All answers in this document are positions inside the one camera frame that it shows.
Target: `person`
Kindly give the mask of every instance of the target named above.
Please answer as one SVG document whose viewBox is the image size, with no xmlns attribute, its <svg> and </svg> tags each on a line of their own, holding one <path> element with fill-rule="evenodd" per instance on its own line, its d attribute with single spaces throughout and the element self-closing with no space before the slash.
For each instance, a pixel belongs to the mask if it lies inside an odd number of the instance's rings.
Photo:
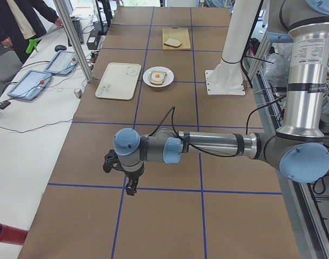
<svg viewBox="0 0 329 259">
<path fill-rule="evenodd" d="M 46 34 L 34 9 L 57 27 L 62 25 L 56 11 L 43 0 L 0 0 L 0 43 L 13 48 L 22 63 L 30 55 L 25 53 L 28 40 Z"/>
</svg>

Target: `wooden cutting board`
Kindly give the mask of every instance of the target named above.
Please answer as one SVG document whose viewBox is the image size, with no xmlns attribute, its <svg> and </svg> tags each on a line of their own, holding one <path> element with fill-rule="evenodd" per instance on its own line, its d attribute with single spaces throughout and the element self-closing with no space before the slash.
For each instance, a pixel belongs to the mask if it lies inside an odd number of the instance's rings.
<svg viewBox="0 0 329 259">
<path fill-rule="evenodd" d="M 181 41 L 179 47 L 166 46 L 167 39 L 173 38 Z M 191 50 L 190 34 L 187 28 L 166 28 L 162 29 L 162 49 L 163 50 Z"/>
</svg>

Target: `label on robot arm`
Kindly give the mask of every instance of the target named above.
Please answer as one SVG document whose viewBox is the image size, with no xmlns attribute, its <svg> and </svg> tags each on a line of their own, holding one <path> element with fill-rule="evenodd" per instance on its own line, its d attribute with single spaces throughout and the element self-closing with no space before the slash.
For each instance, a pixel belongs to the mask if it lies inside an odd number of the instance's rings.
<svg viewBox="0 0 329 259">
<path fill-rule="evenodd" d="M 326 39 L 321 38 L 295 42 L 290 66 L 324 64 L 328 59 L 324 55 L 325 47 Z"/>
</svg>

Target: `blue tablet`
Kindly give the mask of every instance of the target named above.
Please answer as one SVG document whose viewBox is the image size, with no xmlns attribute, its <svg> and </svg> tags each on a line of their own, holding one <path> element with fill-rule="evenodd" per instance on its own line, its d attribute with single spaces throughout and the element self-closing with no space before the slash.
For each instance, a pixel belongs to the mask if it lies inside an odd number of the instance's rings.
<svg viewBox="0 0 329 259">
<path fill-rule="evenodd" d="M 58 51 L 44 71 L 53 74 L 53 76 L 58 74 L 66 76 L 71 73 L 77 64 L 78 59 L 76 53 Z"/>
<path fill-rule="evenodd" d="M 8 96 L 14 99 L 33 100 L 51 81 L 51 78 L 51 73 L 29 70 L 8 92 Z"/>
</svg>

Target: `black suit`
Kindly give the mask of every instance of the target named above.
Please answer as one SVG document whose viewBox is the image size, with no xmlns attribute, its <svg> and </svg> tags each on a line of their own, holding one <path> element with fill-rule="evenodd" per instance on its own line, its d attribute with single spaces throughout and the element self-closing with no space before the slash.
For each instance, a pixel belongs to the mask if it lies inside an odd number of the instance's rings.
<svg viewBox="0 0 329 259">
<path fill-rule="evenodd" d="M 46 30 L 33 8 L 52 23 L 58 18 L 56 12 L 48 7 L 43 0 L 15 0 L 15 2 L 33 27 L 36 38 L 46 34 Z M 17 56 L 24 63 L 29 57 L 29 54 L 25 53 L 29 42 L 24 39 L 7 1 L 0 0 L 0 42 L 8 37 L 11 38 Z"/>
</svg>

